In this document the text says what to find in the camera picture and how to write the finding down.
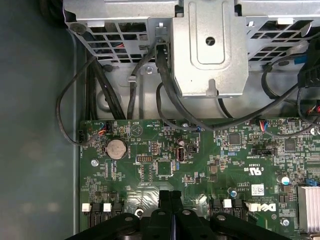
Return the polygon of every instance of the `green circuit board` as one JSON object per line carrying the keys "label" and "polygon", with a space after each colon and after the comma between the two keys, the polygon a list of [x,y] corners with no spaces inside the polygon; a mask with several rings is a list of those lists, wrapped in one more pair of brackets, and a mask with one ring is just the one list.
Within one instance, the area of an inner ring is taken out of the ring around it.
{"label": "green circuit board", "polygon": [[[219,121],[204,120],[208,124]],[[268,131],[278,134],[307,127],[297,118],[267,122]],[[173,129],[157,119],[99,120],[82,121],[80,138],[91,138],[105,124],[105,133],[80,148],[81,231],[101,218],[112,217],[111,213],[103,217],[83,213],[82,204],[112,203],[118,204],[115,211],[120,209],[113,214],[135,213],[139,208],[150,215],[158,207],[159,190],[178,190],[184,207],[200,216],[209,218],[217,210],[217,200],[226,211],[224,200],[240,199],[247,207],[258,204],[252,213],[257,225],[291,239],[303,239],[297,186],[307,179],[319,180],[320,135],[316,129],[285,139],[263,133],[255,122],[223,131],[191,132]],[[111,159],[107,153],[114,140],[121,140],[126,147],[121,159]],[[284,184],[283,177],[290,183]]]}

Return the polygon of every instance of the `heatsink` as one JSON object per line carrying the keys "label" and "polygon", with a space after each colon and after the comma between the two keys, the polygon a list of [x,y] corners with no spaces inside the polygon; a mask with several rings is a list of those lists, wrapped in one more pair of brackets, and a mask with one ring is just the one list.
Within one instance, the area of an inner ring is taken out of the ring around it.
{"label": "heatsink", "polygon": [[299,186],[299,226],[307,233],[320,232],[320,187]]}

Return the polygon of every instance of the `motherboard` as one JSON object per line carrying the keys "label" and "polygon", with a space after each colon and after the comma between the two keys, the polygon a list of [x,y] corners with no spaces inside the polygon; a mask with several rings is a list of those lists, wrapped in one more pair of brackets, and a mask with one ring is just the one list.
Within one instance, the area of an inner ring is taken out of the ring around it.
{"label": "motherboard", "polygon": [[[265,124],[274,134],[308,126],[298,118]],[[158,119],[81,122],[80,140],[101,134],[80,147],[80,230],[125,212],[150,216],[160,190],[178,190],[184,208],[207,219],[228,213],[296,240],[319,232],[310,211],[320,202],[320,132],[281,138],[264,129],[257,121],[215,132]]]}

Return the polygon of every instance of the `sticker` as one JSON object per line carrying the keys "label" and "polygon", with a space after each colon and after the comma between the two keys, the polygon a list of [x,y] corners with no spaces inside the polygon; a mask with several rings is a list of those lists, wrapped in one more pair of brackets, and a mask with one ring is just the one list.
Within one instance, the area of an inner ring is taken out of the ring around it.
{"label": "sticker", "polygon": [[264,196],[265,186],[263,184],[252,184],[251,185],[251,195],[252,196]]}

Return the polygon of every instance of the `black cable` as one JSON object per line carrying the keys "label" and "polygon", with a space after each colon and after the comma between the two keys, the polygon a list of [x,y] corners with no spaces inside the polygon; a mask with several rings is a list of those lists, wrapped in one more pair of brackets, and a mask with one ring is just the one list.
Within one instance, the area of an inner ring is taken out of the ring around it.
{"label": "black cable", "polygon": [[87,67],[86,73],[85,73],[85,104],[84,104],[84,119],[90,120],[91,116],[91,105],[90,105],[90,90],[91,90],[91,81],[90,81],[90,75],[91,75],[91,68],[90,66]]}
{"label": "black cable", "polygon": [[[134,67],[131,73],[131,76],[137,76],[139,69],[143,67],[143,65],[148,63],[154,56],[155,56],[155,50],[154,48],[152,48]],[[126,118],[128,120],[133,118],[136,96],[137,96],[137,83],[130,82],[130,100],[129,100],[128,109],[126,112]]]}
{"label": "black cable", "polygon": [[320,124],[317,124],[316,120],[310,121],[302,114],[302,112],[301,112],[301,96],[302,96],[302,88],[299,88],[298,94],[296,96],[296,104],[297,104],[297,108],[298,108],[299,117],[302,119],[302,121],[304,121],[308,124],[311,124],[311,126],[320,127]]}
{"label": "black cable", "polygon": [[224,100],[222,98],[218,98],[218,103],[224,115],[229,119],[233,119],[234,117],[227,110]]}
{"label": "black cable", "polygon": [[62,92],[60,93],[60,95],[58,96],[57,100],[56,100],[56,104],[55,104],[55,116],[56,116],[56,119],[58,121],[58,125],[59,125],[59,129],[60,131],[62,132],[63,136],[65,137],[65,139],[67,139],[67,141],[71,144],[74,144],[74,145],[77,145],[77,146],[87,146],[87,145],[90,145],[94,140],[96,140],[98,137],[99,137],[99,134],[95,134],[93,135],[88,141],[86,142],[76,142],[76,141],[73,141],[69,136],[68,134],[66,133],[66,130],[64,128],[64,124],[62,122],[62,119],[61,119],[61,101],[62,101],[62,98],[64,97],[65,93],[68,91],[68,89],[70,88],[70,86],[75,82],[77,81],[80,76],[82,74],[85,73],[87,67],[96,59],[95,56],[92,56],[84,65],[83,67],[80,69],[80,71],[73,77],[73,79],[65,86],[65,88],[62,90]]}
{"label": "black cable", "polygon": [[202,121],[198,120],[197,118],[195,118],[181,103],[179,97],[176,94],[176,91],[175,91],[175,88],[173,85],[173,81],[172,81],[171,75],[169,73],[166,55],[164,53],[164,50],[161,49],[160,47],[158,47],[158,50],[157,50],[157,67],[158,67],[158,71],[161,75],[161,79],[162,79],[165,91],[168,94],[169,99],[171,100],[171,102],[173,103],[175,108],[178,110],[178,112],[189,122],[194,123],[195,125],[203,128],[207,131],[212,131],[212,132],[229,129],[229,128],[232,128],[232,127],[237,126],[239,124],[243,124],[243,123],[245,123],[251,119],[254,119],[260,115],[263,115],[263,114],[269,112],[272,108],[281,104],[288,96],[290,96],[292,93],[294,93],[298,89],[298,85],[296,84],[293,87],[291,87],[287,92],[285,92],[282,96],[280,96],[278,99],[276,99],[275,101],[269,103],[265,107],[255,111],[249,115],[246,115],[244,117],[241,117],[241,118],[238,118],[238,119],[235,119],[232,121],[222,122],[222,123],[218,123],[218,124],[209,126],[209,125],[203,123]]}
{"label": "black cable", "polygon": [[[311,122],[311,123],[314,124],[318,120],[319,120],[319,117],[317,117],[316,120],[314,122]],[[269,132],[269,131],[264,131],[264,133],[268,134],[268,135],[270,135],[272,137],[275,137],[275,138],[282,138],[282,139],[293,138],[293,137],[297,137],[297,136],[299,136],[301,134],[304,134],[304,133],[310,131],[314,127],[312,124],[307,126],[304,129],[300,130],[300,131],[297,131],[297,132],[294,132],[294,133],[289,133],[289,134],[275,134],[275,133],[272,133],[272,132]]]}
{"label": "black cable", "polygon": [[158,110],[159,116],[162,119],[162,121],[167,124],[168,126],[170,126],[171,128],[174,129],[180,129],[180,130],[184,130],[184,131],[196,131],[198,130],[198,127],[183,127],[183,126],[178,126],[172,122],[170,122],[162,113],[161,107],[162,107],[162,103],[161,103],[161,95],[160,95],[160,89],[163,86],[163,83],[160,83],[158,85],[158,87],[156,88],[156,93],[155,93],[155,99],[156,99],[156,108]]}
{"label": "black cable", "polygon": [[130,99],[128,103],[128,109],[126,111],[126,118],[128,120],[133,118],[135,103],[136,103],[136,96],[137,96],[137,83],[130,82]]}
{"label": "black cable", "polygon": [[95,60],[93,62],[93,69],[114,119],[126,119],[124,111],[122,110],[120,102],[117,98],[117,95],[109,80],[107,79],[98,60]]}
{"label": "black cable", "polygon": [[91,119],[98,120],[98,113],[97,113],[97,90],[96,90],[96,77],[92,66],[90,68],[90,112],[91,112]]}
{"label": "black cable", "polygon": [[[292,54],[292,55],[289,55],[289,56],[284,56],[282,58],[279,58],[278,60],[268,64],[265,69],[263,70],[263,74],[261,76],[261,86],[262,86],[262,89],[264,91],[264,93],[272,100],[275,100],[277,98],[279,98],[279,95],[277,95],[274,91],[271,90],[271,88],[269,87],[268,85],[268,82],[267,82],[267,74],[270,73],[272,71],[272,67],[275,65],[275,64],[278,64],[278,63],[281,63],[283,61],[290,61],[290,60],[294,60],[295,58],[297,57],[302,57],[302,56],[305,56],[306,54],[305,53],[299,53],[299,54]],[[292,100],[289,100],[289,99],[286,99],[285,102],[289,103],[289,104],[293,104],[293,105],[296,105],[296,102],[295,101],[292,101]]]}

